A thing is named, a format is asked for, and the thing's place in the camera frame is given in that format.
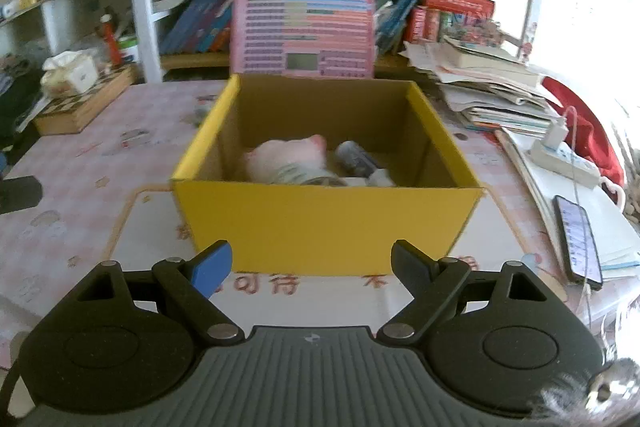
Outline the pink plush toy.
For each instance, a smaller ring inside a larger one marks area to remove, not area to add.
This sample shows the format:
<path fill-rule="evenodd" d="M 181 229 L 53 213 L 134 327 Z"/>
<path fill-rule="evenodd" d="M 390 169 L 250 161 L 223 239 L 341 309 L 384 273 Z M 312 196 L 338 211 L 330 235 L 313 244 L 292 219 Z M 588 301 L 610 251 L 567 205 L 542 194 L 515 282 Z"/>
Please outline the pink plush toy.
<path fill-rule="evenodd" d="M 247 179 L 268 183 L 284 167 L 326 167 L 326 140 L 320 134 L 298 140 L 269 140 L 244 155 Z"/>

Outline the silver spray bottle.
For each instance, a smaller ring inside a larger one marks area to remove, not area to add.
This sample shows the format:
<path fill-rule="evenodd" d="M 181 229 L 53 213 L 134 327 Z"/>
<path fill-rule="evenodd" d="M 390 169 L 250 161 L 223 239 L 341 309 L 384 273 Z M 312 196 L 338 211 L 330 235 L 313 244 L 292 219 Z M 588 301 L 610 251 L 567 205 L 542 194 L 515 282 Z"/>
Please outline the silver spray bottle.
<path fill-rule="evenodd" d="M 388 171 L 358 143 L 345 141 L 336 148 L 334 155 L 353 178 L 363 178 L 371 186 L 395 186 Z"/>

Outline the clear tape roll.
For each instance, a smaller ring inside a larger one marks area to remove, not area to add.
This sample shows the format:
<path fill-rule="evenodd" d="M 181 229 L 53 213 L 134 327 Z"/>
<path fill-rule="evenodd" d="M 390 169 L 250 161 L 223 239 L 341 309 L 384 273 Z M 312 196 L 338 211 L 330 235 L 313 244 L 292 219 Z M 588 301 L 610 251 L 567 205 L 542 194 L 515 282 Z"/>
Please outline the clear tape roll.
<path fill-rule="evenodd" d="M 329 170 L 296 164 L 296 162 L 278 169 L 270 176 L 268 183 L 277 185 L 346 186 L 342 178 Z"/>

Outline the wooden chess box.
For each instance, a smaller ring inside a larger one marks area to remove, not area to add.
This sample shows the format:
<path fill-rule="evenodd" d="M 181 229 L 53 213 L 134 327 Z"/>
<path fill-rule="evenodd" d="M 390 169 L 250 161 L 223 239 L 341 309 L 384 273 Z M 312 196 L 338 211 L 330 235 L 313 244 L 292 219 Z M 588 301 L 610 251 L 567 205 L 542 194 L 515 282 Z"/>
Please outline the wooden chess box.
<path fill-rule="evenodd" d="M 52 100 L 35 118 L 41 136 L 80 133 L 137 78 L 134 65 L 122 66 L 113 74 L 101 77 L 83 94 Z"/>

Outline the yellow cardboard box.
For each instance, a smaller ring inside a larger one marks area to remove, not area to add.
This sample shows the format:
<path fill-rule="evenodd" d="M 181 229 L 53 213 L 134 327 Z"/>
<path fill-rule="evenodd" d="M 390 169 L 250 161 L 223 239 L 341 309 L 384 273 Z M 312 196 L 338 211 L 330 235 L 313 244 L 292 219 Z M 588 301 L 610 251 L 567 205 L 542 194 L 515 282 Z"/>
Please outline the yellow cardboard box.
<path fill-rule="evenodd" d="M 255 183 L 245 157 L 270 140 L 354 141 L 392 185 Z M 196 248 L 223 239 L 238 272 L 354 277 L 390 272 L 405 239 L 445 257 L 480 200 L 480 182 L 410 80 L 235 75 L 171 178 Z"/>

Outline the pile of clothes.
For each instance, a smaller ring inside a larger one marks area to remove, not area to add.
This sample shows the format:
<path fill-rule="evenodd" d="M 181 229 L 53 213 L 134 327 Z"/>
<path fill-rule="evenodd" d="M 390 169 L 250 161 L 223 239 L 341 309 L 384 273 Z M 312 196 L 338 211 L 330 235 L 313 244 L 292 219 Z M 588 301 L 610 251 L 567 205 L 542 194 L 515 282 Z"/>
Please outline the pile of clothes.
<path fill-rule="evenodd" d="M 41 72 L 28 57 L 1 57 L 1 148 L 15 142 L 18 122 L 34 106 L 40 93 Z"/>

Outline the tissue pack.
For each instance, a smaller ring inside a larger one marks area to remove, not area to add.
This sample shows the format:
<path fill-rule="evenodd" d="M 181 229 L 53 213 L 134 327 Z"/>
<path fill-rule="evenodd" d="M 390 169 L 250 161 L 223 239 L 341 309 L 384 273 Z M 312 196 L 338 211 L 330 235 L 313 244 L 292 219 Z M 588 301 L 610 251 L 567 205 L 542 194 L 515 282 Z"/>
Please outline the tissue pack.
<path fill-rule="evenodd" d="M 86 93 L 99 79 L 93 57 L 85 51 L 65 51 L 42 64 L 41 91 L 48 98 Z"/>

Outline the smartphone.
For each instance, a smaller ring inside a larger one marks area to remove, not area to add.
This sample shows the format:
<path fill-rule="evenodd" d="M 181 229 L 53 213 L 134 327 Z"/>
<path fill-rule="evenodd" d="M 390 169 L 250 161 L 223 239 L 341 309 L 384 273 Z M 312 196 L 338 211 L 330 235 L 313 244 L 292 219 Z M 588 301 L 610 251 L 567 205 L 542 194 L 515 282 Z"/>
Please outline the smartphone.
<path fill-rule="evenodd" d="M 552 202 L 568 279 L 600 291 L 603 286 L 602 270 L 586 210 L 561 195 L 555 195 Z"/>

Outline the red pen toy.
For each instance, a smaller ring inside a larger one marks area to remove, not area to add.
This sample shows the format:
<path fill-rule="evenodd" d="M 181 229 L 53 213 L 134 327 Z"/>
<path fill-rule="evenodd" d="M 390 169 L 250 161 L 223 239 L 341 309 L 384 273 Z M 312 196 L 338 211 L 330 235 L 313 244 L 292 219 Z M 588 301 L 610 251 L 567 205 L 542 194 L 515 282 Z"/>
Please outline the red pen toy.
<path fill-rule="evenodd" d="M 111 15 L 108 13 L 103 14 L 100 17 L 100 22 L 102 24 L 104 41 L 110 54 L 111 63 L 114 68 L 119 68 L 122 66 L 122 54 L 120 54 L 120 49 L 115 38 Z"/>

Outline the white power strip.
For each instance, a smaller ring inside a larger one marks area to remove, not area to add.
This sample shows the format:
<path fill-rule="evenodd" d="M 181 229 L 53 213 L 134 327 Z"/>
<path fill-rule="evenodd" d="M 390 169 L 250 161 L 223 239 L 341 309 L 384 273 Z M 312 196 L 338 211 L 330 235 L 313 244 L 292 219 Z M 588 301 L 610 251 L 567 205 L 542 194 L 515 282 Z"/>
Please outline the white power strip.
<path fill-rule="evenodd" d="M 593 162 L 578 156 L 566 144 L 561 143 L 556 150 L 535 140 L 528 155 L 541 168 L 572 179 L 585 187 L 593 188 L 600 183 L 600 170 Z"/>

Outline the stack of papers and books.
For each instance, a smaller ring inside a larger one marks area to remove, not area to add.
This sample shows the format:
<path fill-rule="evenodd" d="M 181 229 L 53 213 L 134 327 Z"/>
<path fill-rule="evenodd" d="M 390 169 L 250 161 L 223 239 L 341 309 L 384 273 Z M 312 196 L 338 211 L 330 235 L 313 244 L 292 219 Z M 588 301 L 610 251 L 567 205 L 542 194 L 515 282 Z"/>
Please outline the stack of papers and books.
<path fill-rule="evenodd" d="M 540 138 L 559 118 L 555 98 L 540 84 L 532 87 L 493 74 L 489 68 L 457 68 L 448 60 L 449 43 L 406 43 L 402 55 L 417 72 L 435 78 L 446 105 L 463 126 L 508 129 Z"/>

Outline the red bag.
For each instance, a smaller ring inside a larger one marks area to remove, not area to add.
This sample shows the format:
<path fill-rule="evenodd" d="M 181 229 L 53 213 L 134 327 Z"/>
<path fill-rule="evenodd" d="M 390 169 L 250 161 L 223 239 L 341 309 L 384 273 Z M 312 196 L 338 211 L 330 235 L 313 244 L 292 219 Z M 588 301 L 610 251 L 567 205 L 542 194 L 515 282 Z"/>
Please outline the red bag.
<path fill-rule="evenodd" d="M 572 89 L 562 82 L 546 76 L 541 84 L 558 100 L 558 103 L 551 102 L 551 106 L 558 113 L 563 113 L 570 106 L 576 109 L 577 135 L 574 151 L 597 165 L 602 176 L 623 186 L 624 169 L 598 117 Z"/>

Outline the row of blue books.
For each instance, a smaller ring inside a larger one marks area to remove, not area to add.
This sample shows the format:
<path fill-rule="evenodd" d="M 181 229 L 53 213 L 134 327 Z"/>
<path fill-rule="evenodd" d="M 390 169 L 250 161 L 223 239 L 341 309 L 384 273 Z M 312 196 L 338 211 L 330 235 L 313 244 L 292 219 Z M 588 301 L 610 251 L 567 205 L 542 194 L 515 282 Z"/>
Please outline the row of blue books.
<path fill-rule="evenodd" d="M 233 0 L 191 0 L 158 45 L 162 55 L 206 52 L 230 23 Z"/>

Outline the red books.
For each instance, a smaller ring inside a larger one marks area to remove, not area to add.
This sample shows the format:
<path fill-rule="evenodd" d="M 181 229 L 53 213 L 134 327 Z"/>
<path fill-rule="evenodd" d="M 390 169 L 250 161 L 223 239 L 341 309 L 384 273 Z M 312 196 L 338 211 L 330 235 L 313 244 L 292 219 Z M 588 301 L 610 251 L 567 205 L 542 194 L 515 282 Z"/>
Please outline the red books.
<path fill-rule="evenodd" d="M 418 0 L 409 13 L 404 40 L 439 42 L 447 31 L 491 20 L 494 13 L 492 0 Z"/>

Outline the pink learning tablet board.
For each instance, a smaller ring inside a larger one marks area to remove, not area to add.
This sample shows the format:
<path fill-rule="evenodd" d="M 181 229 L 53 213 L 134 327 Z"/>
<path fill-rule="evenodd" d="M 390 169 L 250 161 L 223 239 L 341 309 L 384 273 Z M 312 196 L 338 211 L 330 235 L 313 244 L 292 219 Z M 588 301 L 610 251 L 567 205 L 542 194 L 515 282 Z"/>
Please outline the pink learning tablet board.
<path fill-rule="evenodd" d="M 371 79 L 373 0 L 235 0 L 230 72 Z"/>

